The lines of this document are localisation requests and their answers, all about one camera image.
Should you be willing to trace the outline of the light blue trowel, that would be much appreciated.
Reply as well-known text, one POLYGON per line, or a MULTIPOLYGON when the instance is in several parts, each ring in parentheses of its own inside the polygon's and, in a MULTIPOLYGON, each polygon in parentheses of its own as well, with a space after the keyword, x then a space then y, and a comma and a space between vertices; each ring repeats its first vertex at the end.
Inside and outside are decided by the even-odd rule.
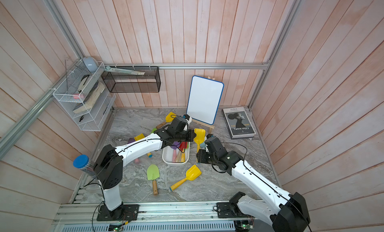
POLYGON ((200 144, 200 149, 201 150, 206 150, 206 148, 207 148, 207 146, 206 146, 205 143, 200 144))

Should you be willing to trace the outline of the red shovel wooden handle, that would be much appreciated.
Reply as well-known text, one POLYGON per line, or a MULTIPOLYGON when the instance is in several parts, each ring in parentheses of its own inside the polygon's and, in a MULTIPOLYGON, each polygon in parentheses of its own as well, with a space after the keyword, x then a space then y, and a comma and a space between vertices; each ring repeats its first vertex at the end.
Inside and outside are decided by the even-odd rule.
POLYGON ((188 142, 182 142, 178 147, 178 153, 175 158, 176 163, 184 163, 186 161, 185 151, 188 148, 188 142))

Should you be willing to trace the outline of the all yellow plastic scoop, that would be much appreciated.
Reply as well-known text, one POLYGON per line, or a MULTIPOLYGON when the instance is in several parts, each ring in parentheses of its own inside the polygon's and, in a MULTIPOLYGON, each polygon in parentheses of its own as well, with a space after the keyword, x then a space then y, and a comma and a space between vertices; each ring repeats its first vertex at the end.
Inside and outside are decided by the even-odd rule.
POLYGON ((178 181, 177 183, 173 184, 171 187, 170 187, 170 190, 171 191, 174 191, 175 189, 177 189, 180 185, 182 185, 184 182, 186 181, 193 181, 195 180, 197 177, 199 177, 200 175, 202 174, 201 170, 196 166, 196 165, 193 165, 192 167, 190 167, 187 171, 186 171, 186 177, 180 181, 178 181))

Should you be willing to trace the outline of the white plastic storage box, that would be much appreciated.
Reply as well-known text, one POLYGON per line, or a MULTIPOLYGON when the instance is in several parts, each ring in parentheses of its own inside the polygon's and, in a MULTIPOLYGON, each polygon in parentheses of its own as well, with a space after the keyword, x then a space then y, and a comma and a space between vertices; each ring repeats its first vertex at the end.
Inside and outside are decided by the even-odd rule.
POLYGON ((162 159, 170 166, 185 165, 190 157, 190 142, 184 142, 174 146, 168 146, 163 149, 162 159))

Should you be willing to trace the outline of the green trowel wooden handle front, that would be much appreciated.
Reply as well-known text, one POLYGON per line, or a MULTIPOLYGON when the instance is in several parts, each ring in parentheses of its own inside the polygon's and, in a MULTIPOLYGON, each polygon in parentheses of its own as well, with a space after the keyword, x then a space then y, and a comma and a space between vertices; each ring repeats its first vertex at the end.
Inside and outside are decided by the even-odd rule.
POLYGON ((149 181, 152 181, 154 196, 157 196, 159 194, 158 185, 157 185, 157 178, 159 177, 160 177, 160 171, 158 166, 151 164, 147 169, 147 178, 149 181))

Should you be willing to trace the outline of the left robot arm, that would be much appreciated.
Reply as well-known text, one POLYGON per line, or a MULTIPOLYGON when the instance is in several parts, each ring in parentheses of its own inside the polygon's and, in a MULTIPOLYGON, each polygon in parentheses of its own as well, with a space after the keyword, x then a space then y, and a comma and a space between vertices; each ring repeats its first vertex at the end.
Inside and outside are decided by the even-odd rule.
POLYGON ((119 183, 124 166, 147 153, 173 146, 175 142, 192 142, 196 133, 189 128, 191 121, 192 118, 187 114, 176 116, 171 124, 143 139, 118 147, 107 145, 102 149, 93 170, 101 183, 108 211, 114 212, 123 205, 119 183))

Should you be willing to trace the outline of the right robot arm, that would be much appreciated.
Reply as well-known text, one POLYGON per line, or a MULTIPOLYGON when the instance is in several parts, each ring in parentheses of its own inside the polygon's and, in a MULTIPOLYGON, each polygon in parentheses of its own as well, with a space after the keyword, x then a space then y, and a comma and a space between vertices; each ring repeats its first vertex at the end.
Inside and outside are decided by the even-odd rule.
POLYGON ((261 200, 238 192, 229 203, 234 216, 250 216, 270 225, 275 232, 304 232, 310 229, 310 215, 305 198, 278 187, 254 169, 235 151, 228 151, 216 136, 205 141, 196 154, 198 163, 210 164, 220 173, 242 181, 261 200))

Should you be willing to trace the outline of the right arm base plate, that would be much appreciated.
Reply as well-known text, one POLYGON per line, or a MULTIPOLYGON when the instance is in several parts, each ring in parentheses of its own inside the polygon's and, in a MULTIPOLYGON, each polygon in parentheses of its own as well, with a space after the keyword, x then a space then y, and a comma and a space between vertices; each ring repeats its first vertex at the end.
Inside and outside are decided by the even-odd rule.
POLYGON ((218 202, 214 206, 214 211, 217 212, 220 219, 228 218, 251 218, 240 211, 236 204, 230 202, 218 202))

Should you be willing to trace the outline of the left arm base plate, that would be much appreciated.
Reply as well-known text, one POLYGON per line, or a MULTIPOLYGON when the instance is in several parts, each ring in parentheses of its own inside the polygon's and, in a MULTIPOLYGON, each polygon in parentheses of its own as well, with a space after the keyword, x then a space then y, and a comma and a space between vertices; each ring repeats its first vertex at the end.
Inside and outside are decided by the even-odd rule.
POLYGON ((137 204, 121 204, 113 211, 109 211, 107 206, 101 205, 98 212, 97 221, 136 221, 140 206, 137 204))

